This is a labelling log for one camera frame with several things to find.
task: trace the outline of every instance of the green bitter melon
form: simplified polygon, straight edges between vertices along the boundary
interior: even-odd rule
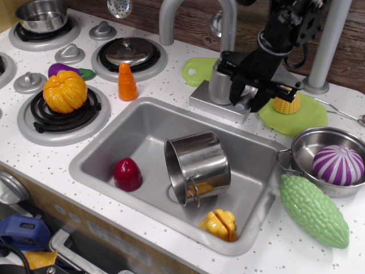
[[[323,244],[348,247],[348,224],[331,198],[306,178],[286,175],[281,178],[282,202],[299,225]]]

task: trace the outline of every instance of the toy pumpkin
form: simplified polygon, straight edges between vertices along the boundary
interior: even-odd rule
[[[60,71],[44,84],[43,98],[55,112],[71,113],[87,99],[87,86],[77,73]]]

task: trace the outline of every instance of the metal pot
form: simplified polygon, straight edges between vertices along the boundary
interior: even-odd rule
[[[202,132],[165,141],[165,158],[172,188],[185,207],[218,195],[230,186],[230,167],[218,136]]]
[[[15,15],[25,30],[38,34],[59,30],[68,20],[67,5],[58,0],[25,3],[17,8]]]
[[[324,147],[341,144],[354,149],[365,160],[365,142],[355,135],[331,127],[314,127],[299,133],[291,143],[291,149],[280,150],[277,153],[279,165],[288,172],[293,172],[307,178],[332,198],[346,197],[357,193],[365,185],[365,175],[350,186],[336,186],[323,182],[316,177],[313,171],[313,158]],[[280,161],[280,154],[291,153],[291,167],[285,168]]]

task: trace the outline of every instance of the purple striped onion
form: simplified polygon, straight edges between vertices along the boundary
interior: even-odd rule
[[[352,148],[335,144],[318,151],[313,159],[313,170],[319,180],[349,186],[364,175],[364,161]]]

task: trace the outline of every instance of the sink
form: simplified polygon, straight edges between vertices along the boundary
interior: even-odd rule
[[[164,156],[165,139],[204,131],[216,133],[226,151],[231,185],[223,194],[182,207],[171,189]],[[170,226],[225,255],[239,255],[253,245],[275,199],[283,173],[277,164],[281,144],[227,126],[153,98],[128,105],[70,164],[71,176],[135,210]],[[143,183],[133,192],[114,185],[113,171],[123,158],[139,166]],[[290,163],[289,155],[283,164]],[[199,229],[209,211],[231,211],[236,216],[238,240],[225,242]]]

